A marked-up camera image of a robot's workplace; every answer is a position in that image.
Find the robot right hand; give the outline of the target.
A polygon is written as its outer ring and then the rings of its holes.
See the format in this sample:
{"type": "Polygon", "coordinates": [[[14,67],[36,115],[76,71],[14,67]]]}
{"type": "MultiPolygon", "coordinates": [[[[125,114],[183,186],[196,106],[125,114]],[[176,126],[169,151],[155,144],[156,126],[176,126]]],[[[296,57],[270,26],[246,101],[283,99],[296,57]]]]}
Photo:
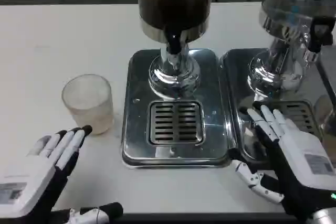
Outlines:
{"type": "Polygon", "coordinates": [[[256,195],[282,205],[303,223],[335,223],[335,168],[319,138],[299,129],[282,112],[264,103],[241,108],[265,148],[265,174],[236,148],[228,150],[236,175],[256,195]]]}

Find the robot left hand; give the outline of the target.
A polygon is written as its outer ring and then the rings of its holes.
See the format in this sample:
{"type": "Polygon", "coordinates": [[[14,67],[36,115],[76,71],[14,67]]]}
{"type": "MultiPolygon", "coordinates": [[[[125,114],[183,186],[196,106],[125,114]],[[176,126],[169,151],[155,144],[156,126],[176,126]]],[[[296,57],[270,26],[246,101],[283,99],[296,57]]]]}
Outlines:
{"type": "Polygon", "coordinates": [[[85,125],[46,135],[9,165],[1,174],[1,223],[112,223],[122,217],[118,202],[53,210],[91,132],[85,125]]]}

